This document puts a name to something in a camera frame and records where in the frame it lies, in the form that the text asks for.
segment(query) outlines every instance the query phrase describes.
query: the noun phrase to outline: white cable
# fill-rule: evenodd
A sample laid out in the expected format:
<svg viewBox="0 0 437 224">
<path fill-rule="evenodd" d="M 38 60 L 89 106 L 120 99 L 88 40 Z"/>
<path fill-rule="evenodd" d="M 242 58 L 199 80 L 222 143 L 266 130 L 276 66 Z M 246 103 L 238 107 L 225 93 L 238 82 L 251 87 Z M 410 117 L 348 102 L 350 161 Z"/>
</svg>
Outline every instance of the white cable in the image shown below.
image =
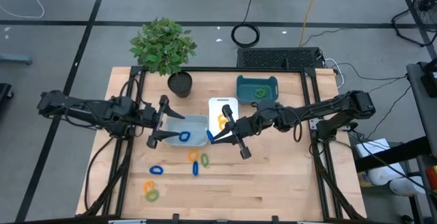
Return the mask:
<svg viewBox="0 0 437 224">
<path fill-rule="evenodd" d="M 337 86 L 337 88 L 342 87 L 343 84 L 344 84 L 344 78 L 343 78 L 343 73 L 341 73 L 341 70 L 340 70 L 339 65 L 337 64 L 337 62 L 336 62 L 334 59 L 325 59 L 325 61 L 332 61 L 332 62 L 335 64 L 335 67 L 336 67 L 337 70 L 339 71 L 339 75 L 340 75 L 340 77 L 341 77 L 341 84 L 340 84 L 340 86 Z"/>
<path fill-rule="evenodd" d="M 44 10 L 44 6 L 42 6 L 40 0 L 36 0 L 36 2 L 38 2 L 38 4 L 40 5 L 40 7 L 42 9 L 41 16 L 20 16 L 20 15 L 17 15 L 17 14 L 14 14 L 14 13 L 11 13 L 11 12 L 7 11 L 1 5 L 0 5 L 0 9 L 2 9 L 4 12 L 8 13 L 11 16 L 15 16 L 15 17 L 18 17 L 18 18 L 42 18 L 44 16 L 44 14 L 46 13 L 46 11 Z"/>
</svg>

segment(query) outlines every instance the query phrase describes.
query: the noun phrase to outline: teal plastic tray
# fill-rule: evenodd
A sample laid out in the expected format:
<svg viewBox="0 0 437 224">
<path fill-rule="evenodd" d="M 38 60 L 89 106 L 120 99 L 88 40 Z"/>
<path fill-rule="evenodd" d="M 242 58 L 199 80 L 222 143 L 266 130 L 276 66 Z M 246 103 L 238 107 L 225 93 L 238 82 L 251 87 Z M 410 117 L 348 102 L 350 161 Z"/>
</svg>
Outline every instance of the teal plastic tray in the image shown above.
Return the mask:
<svg viewBox="0 0 437 224">
<path fill-rule="evenodd" d="M 257 97 L 258 92 L 266 92 L 264 97 Z M 237 99 L 240 104 L 251 104 L 261 100 L 277 100 L 279 97 L 278 80 L 271 76 L 269 79 L 237 77 Z"/>
</svg>

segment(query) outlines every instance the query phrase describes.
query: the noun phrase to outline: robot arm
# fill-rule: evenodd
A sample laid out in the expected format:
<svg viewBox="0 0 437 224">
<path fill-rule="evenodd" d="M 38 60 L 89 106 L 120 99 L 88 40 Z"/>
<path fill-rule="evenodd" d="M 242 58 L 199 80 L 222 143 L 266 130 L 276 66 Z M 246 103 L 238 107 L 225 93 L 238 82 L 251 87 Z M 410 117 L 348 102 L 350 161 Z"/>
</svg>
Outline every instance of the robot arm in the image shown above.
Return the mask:
<svg viewBox="0 0 437 224">
<path fill-rule="evenodd" d="M 87 125 L 75 124 L 82 127 L 99 126 L 108 131 L 112 137 L 126 138 L 131 126 L 151 128 L 152 134 L 147 140 L 147 146 L 156 148 L 157 141 L 178 136 L 178 132 L 159 130 L 162 126 L 163 115 L 184 119 L 184 117 L 170 109 L 169 99 L 162 95 L 159 110 L 156 111 L 151 103 L 144 102 L 144 109 L 138 109 L 138 104 L 125 96 L 112 97 L 110 100 L 81 100 L 64 95 L 61 91 L 43 92 L 37 108 L 44 117 L 63 115 L 67 121 L 73 123 L 70 117 L 87 122 Z"/>
<path fill-rule="evenodd" d="M 225 129 L 214 137 L 214 143 L 238 144 L 241 156 L 243 159 L 248 159 L 251 153 L 243 139 L 259 135 L 262 130 L 271 126 L 280 132 L 287 132 L 302 121 L 337 113 L 329 120 L 320 120 L 317 123 L 318 138 L 330 139 L 336 135 L 338 128 L 351 120 L 368 119 L 375 113 L 370 95 L 362 91 L 351 91 L 323 102 L 298 108 L 284 107 L 271 100 L 261 101 L 255 104 L 255 107 L 257 111 L 252 116 L 234 121 L 229 105 L 223 106 L 222 112 L 228 122 L 225 124 Z M 231 136 L 221 139 L 229 132 L 232 132 Z"/>
</svg>

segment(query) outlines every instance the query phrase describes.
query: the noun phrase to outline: gray floor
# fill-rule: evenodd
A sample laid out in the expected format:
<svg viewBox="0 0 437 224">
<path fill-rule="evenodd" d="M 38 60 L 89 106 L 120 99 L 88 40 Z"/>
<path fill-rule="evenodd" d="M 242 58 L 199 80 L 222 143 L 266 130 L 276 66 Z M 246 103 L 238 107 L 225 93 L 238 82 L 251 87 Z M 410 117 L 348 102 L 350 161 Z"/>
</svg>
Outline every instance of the gray floor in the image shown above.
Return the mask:
<svg viewBox="0 0 437 224">
<path fill-rule="evenodd" d="M 40 20 L 87 20 L 95 0 L 41 0 L 46 16 Z M 180 21 L 239 21 L 249 0 L 103 0 L 97 20 L 147 21 L 168 16 Z M 248 21 L 302 22 L 309 0 L 253 0 Z M 0 0 L 17 14 L 39 14 L 34 0 Z M 389 23 L 406 9 L 404 0 L 316 0 L 310 22 Z M 0 11 L 0 20 L 17 20 Z M 403 23 L 413 23 L 411 16 Z M 237 46 L 230 39 L 231 27 L 186 27 L 199 45 L 190 66 L 235 66 Z M 46 137 L 50 121 L 38 116 L 40 92 L 63 89 L 85 27 L 0 26 L 0 52 L 28 54 L 33 65 L 0 64 L 0 82 L 13 84 L 15 97 L 0 122 L 0 222 L 13 221 Z M 111 68 L 130 66 L 129 39 L 137 27 L 93 27 L 77 72 L 72 96 L 103 98 Z M 261 27 L 256 47 L 298 46 L 300 28 Z M 306 36 L 323 28 L 308 28 Z M 403 33 L 421 40 L 417 29 Z M 249 41 L 253 33 L 241 29 L 237 38 Z M 307 46 L 320 47 L 325 57 L 351 63 L 363 76 L 403 76 L 405 66 L 429 61 L 426 48 L 396 37 L 392 29 L 349 29 L 312 39 Z M 370 89 L 380 81 L 359 79 L 348 66 L 341 66 L 346 83 L 340 92 Z M 371 94 L 377 113 L 360 122 L 357 130 L 368 134 L 408 87 L 398 81 Z M 411 91 L 399 101 L 392 114 L 372 138 L 408 141 L 423 135 Z M 72 216 L 91 150 L 94 133 L 61 123 L 27 220 Z M 371 220 L 398 223 L 400 214 L 410 214 L 408 199 L 391 195 L 365 194 Z"/>
</svg>

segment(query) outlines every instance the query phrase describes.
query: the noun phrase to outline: yellow cable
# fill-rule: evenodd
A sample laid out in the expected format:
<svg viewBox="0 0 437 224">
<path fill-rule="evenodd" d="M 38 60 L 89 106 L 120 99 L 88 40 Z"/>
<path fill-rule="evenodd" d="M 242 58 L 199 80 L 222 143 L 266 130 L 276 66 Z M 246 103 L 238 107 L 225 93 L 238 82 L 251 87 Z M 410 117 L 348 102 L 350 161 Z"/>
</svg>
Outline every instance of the yellow cable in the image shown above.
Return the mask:
<svg viewBox="0 0 437 224">
<path fill-rule="evenodd" d="M 313 3 L 314 3 L 314 0 L 311 0 L 311 2 L 309 3 L 308 10 L 307 10 L 307 15 L 305 15 L 305 20 L 303 21 L 302 33 L 300 35 L 300 41 L 299 41 L 299 47 L 302 47 L 303 36 L 305 35 L 305 26 L 307 26 L 309 11 L 311 10 Z"/>
</svg>

